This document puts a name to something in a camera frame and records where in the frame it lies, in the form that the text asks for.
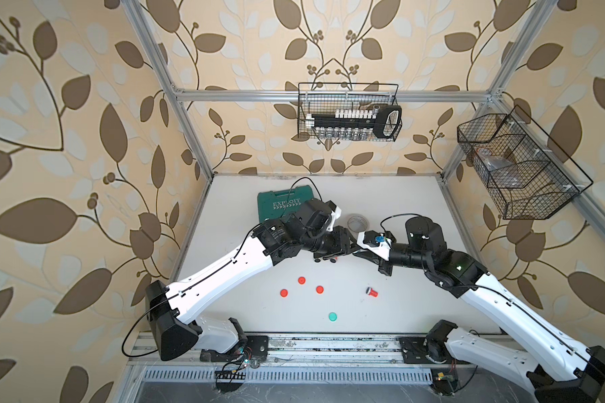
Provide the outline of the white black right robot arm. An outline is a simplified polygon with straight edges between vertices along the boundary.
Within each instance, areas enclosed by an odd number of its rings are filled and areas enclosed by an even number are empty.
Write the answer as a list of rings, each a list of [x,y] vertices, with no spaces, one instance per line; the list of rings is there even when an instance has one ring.
[[[475,307],[519,349],[481,338],[447,320],[425,336],[425,351],[435,363],[465,361],[502,376],[532,393],[539,402],[595,402],[605,386],[605,348],[588,347],[564,334],[524,305],[478,260],[448,248],[441,226],[423,216],[406,222],[407,243],[389,232],[359,233],[356,256],[378,265],[422,270],[455,299]]]

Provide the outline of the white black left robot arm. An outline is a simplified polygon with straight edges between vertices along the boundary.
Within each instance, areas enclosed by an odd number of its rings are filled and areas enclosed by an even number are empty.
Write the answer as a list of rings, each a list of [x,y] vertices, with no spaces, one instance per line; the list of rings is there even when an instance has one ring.
[[[251,277],[301,251],[316,260],[352,255],[359,250],[350,230],[336,225],[341,209],[332,201],[306,201],[289,215],[258,223],[235,250],[185,280],[146,287],[143,314],[162,361],[170,361],[193,348],[233,354],[247,343],[237,319],[210,319],[204,311],[220,297]]]

